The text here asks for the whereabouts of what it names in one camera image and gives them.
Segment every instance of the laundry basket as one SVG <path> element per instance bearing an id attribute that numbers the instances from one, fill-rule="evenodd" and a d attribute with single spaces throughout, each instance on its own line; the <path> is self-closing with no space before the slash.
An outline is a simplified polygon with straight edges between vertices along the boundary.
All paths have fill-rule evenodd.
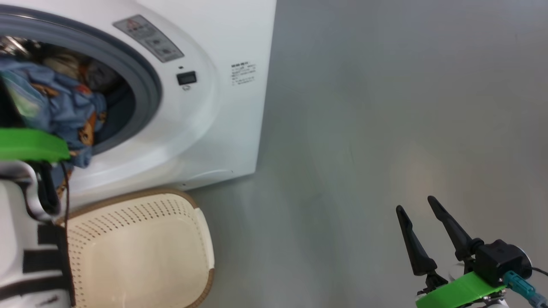
<path id="1" fill-rule="evenodd" d="M 214 273 L 206 219 L 177 190 L 149 190 L 71 213 L 68 254 L 78 308 L 197 307 Z"/>

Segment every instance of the green bracket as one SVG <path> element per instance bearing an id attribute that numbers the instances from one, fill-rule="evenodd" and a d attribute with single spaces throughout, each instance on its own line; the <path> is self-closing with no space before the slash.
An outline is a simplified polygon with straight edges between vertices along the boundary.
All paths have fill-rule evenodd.
<path id="1" fill-rule="evenodd" d="M 0 161 L 54 163 L 67 159 L 70 153 L 63 139 L 35 129 L 0 129 Z"/>
<path id="2" fill-rule="evenodd" d="M 470 272 L 440 287 L 415 302 L 417 308 L 457 308 L 506 288 L 493 288 L 476 273 Z"/>

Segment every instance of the gray floor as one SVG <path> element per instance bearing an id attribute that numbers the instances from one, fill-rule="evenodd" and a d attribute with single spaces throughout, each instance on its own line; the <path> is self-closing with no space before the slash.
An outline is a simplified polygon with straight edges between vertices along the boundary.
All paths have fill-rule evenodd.
<path id="1" fill-rule="evenodd" d="M 395 206 L 456 262 L 429 194 L 548 269 L 548 2 L 278 0 L 269 78 L 257 173 L 190 192 L 203 307 L 413 307 Z"/>

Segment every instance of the white washing machine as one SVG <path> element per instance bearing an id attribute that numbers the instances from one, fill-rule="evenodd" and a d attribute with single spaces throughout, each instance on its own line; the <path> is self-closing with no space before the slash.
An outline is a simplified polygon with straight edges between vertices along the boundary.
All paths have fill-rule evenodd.
<path id="1" fill-rule="evenodd" d="M 79 207 L 148 187 L 255 171 L 275 0 L 0 0 L 0 35 L 87 54 L 128 90 L 109 108 Z"/>

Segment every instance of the wire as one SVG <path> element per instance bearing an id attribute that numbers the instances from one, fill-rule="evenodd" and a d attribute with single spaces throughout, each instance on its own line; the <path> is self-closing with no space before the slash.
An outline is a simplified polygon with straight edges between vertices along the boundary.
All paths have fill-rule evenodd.
<path id="1" fill-rule="evenodd" d="M 61 169 L 63 169 L 63 174 L 65 176 L 65 190 L 67 192 L 67 200 L 66 200 L 66 208 L 65 208 L 65 245 L 66 247 L 68 248 L 69 247 L 69 208 L 70 208 L 70 188 L 69 188 L 69 174 L 67 173 L 67 169 L 65 167 L 65 163 L 64 162 L 60 162 L 61 164 Z M 71 266 L 70 266 L 70 260 L 68 259 L 68 274 L 70 275 L 70 283 L 71 283 L 71 287 L 72 287 L 72 290 L 74 290 L 74 282 L 73 282 L 73 277 L 72 277 L 72 269 L 71 269 Z M 75 299 L 74 299 L 74 296 L 70 296 L 70 301 L 71 301 L 71 306 L 74 307 L 76 306 L 76 302 L 75 302 Z"/>
<path id="2" fill-rule="evenodd" d="M 528 267 L 528 268 L 529 268 L 530 270 L 533 270 L 533 271 L 536 271 L 536 272 L 539 272 L 539 273 L 541 273 L 541 274 L 545 274 L 546 276 L 548 276 L 548 272 L 547 272 L 547 271 L 543 271 L 543 270 L 541 270 L 541 269 L 538 268 L 538 267 L 532 267 L 532 266 L 530 266 L 530 267 Z"/>

